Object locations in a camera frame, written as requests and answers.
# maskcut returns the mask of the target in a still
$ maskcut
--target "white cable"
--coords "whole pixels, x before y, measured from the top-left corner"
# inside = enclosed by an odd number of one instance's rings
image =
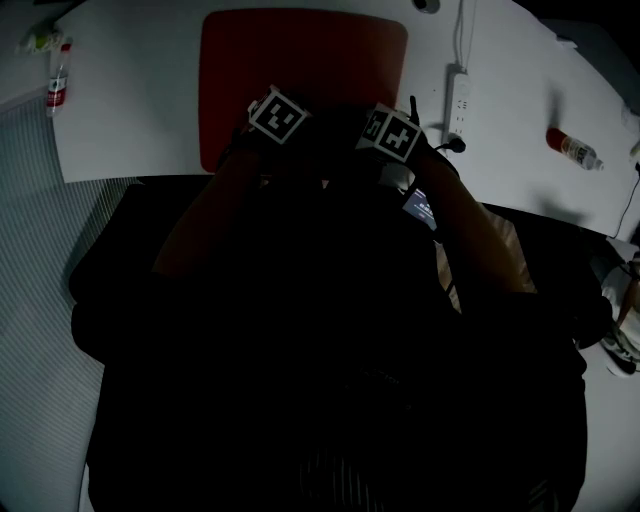
[[[464,27],[464,7],[462,8],[462,19],[460,23],[460,66],[462,70],[466,73],[467,68],[469,67],[469,58],[471,57],[471,45],[473,44],[473,32],[476,28],[476,10],[478,7],[478,0],[474,0],[473,2],[473,15],[471,17],[471,33],[469,34],[469,44],[467,46],[467,62],[465,63],[462,60],[462,31]]]

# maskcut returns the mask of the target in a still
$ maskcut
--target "red label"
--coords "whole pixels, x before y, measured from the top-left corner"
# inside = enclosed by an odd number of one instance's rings
[[[59,107],[64,103],[64,96],[67,92],[66,89],[62,89],[61,91],[49,91],[47,94],[47,107]]]
[[[59,107],[64,103],[67,93],[66,77],[52,78],[49,80],[49,92],[47,93],[47,107]]]

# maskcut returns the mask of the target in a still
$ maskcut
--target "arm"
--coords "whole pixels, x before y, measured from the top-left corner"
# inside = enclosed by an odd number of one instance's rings
[[[523,292],[506,245],[424,135],[412,152],[409,167],[433,209],[462,307],[481,305],[487,295]]]
[[[153,271],[186,277],[205,267],[210,255],[226,238],[246,196],[258,179],[258,153],[232,152],[211,183],[180,218],[160,249]]]

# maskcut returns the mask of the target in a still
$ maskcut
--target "red mat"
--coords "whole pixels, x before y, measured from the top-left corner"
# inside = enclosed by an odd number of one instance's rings
[[[340,105],[393,107],[407,45],[395,21],[307,9],[214,12],[202,27],[200,161],[215,172],[231,131],[269,85],[312,114]]]

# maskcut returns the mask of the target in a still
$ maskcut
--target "device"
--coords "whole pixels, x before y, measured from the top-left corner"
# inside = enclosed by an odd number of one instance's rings
[[[461,72],[452,73],[449,76],[442,144],[447,144],[455,138],[464,140],[465,120],[467,119],[470,95],[471,80],[469,75]]]
[[[427,201],[427,196],[418,188],[415,181],[404,195],[402,209],[423,224],[426,224],[432,231],[434,240],[439,241],[437,237],[438,225],[433,217],[431,206]]]

